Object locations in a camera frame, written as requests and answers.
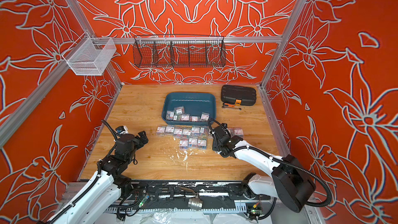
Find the black wire basket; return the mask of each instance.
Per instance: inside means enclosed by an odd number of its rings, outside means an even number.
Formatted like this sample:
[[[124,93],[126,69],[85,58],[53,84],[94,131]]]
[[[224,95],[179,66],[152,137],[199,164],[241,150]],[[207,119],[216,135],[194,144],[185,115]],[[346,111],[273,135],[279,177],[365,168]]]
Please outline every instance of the black wire basket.
[[[173,35],[167,38],[135,36],[137,67],[224,67],[224,37]]]

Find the wire mesh basket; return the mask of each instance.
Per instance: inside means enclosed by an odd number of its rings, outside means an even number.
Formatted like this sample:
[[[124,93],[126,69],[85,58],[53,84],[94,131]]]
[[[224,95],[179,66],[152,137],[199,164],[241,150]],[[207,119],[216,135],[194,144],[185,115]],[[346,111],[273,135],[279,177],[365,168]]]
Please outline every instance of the wire mesh basket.
[[[137,67],[224,67],[223,37],[172,37],[167,40],[135,36],[134,65]]]
[[[84,38],[81,42],[73,55],[66,59],[67,64],[76,75],[102,75],[116,52],[112,38],[102,49],[98,49],[90,38]]]

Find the floral wall pattern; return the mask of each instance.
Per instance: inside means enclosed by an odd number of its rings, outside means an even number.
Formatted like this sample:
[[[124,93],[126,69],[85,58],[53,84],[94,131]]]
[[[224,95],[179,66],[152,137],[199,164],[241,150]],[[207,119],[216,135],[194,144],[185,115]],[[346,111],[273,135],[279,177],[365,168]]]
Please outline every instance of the floral wall pattern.
[[[333,192],[327,223],[398,219],[397,13],[396,0],[307,0],[267,83],[292,154]]]
[[[77,0],[98,37],[204,34],[281,35],[296,0]],[[133,64],[119,45],[112,64],[121,81],[147,83],[258,83],[276,44],[227,45],[223,69],[153,68]]]
[[[0,125],[83,33],[65,0],[0,0]]]
[[[36,223],[54,214],[67,184],[78,180],[116,93],[107,72],[68,70],[57,82],[1,149],[0,223]]]
[[[83,31],[65,0],[0,0],[0,19],[1,125]],[[0,223],[36,223],[54,213],[116,93],[108,72],[64,74],[0,149]]]

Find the blue tray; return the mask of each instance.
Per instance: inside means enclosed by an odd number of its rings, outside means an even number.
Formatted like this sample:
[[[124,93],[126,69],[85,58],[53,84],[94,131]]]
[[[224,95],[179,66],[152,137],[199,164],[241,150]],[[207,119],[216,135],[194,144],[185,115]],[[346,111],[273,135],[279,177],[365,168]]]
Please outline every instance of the blue tray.
[[[167,121],[166,111],[174,111],[174,107],[184,106],[185,113],[189,116],[202,115],[207,112],[210,117],[216,119],[216,97],[210,93],[169,93],[164,100],[162,119],[167,124],[183,126],[206,126],[207,122],[189,122],[189,121]]]

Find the white plastic sheet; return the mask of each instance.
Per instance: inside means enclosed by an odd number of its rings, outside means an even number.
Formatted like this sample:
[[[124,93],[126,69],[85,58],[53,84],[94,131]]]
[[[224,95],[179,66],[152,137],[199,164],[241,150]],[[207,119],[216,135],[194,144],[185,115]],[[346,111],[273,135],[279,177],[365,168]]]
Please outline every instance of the white plastic sheet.
[[[118,220],[115,214],[102,214],[95,224],[210,224],[210,216],[202,212],[156,212],[151,214],[136,214],[127,217],[124,222]]]
[[[251,224],[257,223],[255,220],[249,221],[245,217],[238,214],[218,214],[213,220],[213,224]],[[259,224],[272,224],[271,216],[265,218],[264,220],[259,220]]]

